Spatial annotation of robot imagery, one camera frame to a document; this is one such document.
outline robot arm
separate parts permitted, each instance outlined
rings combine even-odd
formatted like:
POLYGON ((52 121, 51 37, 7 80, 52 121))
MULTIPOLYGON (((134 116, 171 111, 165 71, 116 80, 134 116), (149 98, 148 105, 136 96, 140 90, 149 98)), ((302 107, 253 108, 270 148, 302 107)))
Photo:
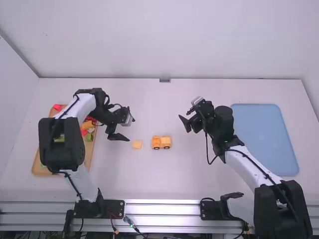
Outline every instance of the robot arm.
POLYGON ((99 189, 92 183, 84 165, 85 146, 80 125, 87 116, 107 126, 109 140, 129 141, 125 136, 115 133, 117 124, 130 126, 135 121, 129 107, 120 106, 111 112, 115 105, 101 88, 78 90, 65 109, 52 118, 39 121, 39 152, 41 163, 52 173, 67 177, 77 194, 76 202, 85 201, 97 204, 102 197, 99 189), (64 142, 55 139, 64 135, 64 142))
MULTIPOLYGON (((215 155, 231 166, 253 191, 255 198, 251 211, 259 238, 310 238, 313 230, 301 186, 295 180, 284 181, 250 154, 245 144, 234 134, 231 108, 214 108, 212 102, 203 97, 195 98, 191 104, 186 115, 192 112, 196 114, 190 119, 183 116, 179 118, 187 132, 204 130, 206 137, 211 137, 215 155)), ((234 219, 234 216, 249 218, 236 208, 235 202, 243 196, 239 192, 231 193, 221 196, 221 200, 215 203, 224 219, 234 219)))

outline toy car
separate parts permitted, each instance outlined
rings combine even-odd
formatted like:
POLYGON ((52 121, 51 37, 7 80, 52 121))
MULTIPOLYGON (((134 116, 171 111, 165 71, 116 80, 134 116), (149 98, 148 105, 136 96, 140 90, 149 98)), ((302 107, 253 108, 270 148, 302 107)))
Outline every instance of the toy car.
POLYGON ((153 149, 169 149, 171 148, 171 138, 170 136, 153 136, 152 137, 152 148, 153 149))

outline blue mat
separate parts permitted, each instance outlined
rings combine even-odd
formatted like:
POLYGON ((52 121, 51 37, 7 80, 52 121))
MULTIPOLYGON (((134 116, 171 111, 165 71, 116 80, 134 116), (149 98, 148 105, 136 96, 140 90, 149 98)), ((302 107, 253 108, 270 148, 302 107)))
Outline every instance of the blue mat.
POLYGON ((281 110, 274 104, 233 104, 235 133, 251 154, 278 176, 295 176, 299 166, 281 110))

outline white backdrop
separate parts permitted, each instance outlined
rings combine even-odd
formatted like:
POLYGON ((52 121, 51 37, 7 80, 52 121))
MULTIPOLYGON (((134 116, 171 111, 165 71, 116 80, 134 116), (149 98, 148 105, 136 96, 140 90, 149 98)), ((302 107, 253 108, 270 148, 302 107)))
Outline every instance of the white backdrop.
POLYGON ((317 0, 0 0, 42 77, 301 78, 319 116, 317 0))
POLYGON ((0 177, 38 80, 39 78, 0 36, 0 177))

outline wooden tray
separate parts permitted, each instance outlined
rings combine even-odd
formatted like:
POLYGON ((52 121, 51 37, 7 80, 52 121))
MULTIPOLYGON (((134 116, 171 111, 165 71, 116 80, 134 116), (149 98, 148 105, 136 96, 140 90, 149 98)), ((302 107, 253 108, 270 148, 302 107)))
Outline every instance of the wooden tray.
MULTIPOLYGON (((52 107, 51 110, 50 110, 49 117, 53 117, 57 113, 59 113, 59 112, 55 108, 52 107)), ((85 141, 85 137, 83 136, 83 141, 84 141, 84 146, 85 146, 84 165, 86 166, 88 171, 90 170, 90 166, 91 166, 92 154, 93 154, 93 148, 94 148, 94 142, 95 142, 95 136, 96 136, 97 128, 98 127, 95 127, 95 130, 93 131, 93 142, 86 142, 85 141)), ((38 176, 38 177, 62 177, 63 176, 63 175, 60 175, 60 174, 58 174, 58 175, 52 174, 46 168, 46 166, 41 164, 39 148, 38 148, 38 150, 36 152, 31 171, 32 171, 33 175, 38 176)))

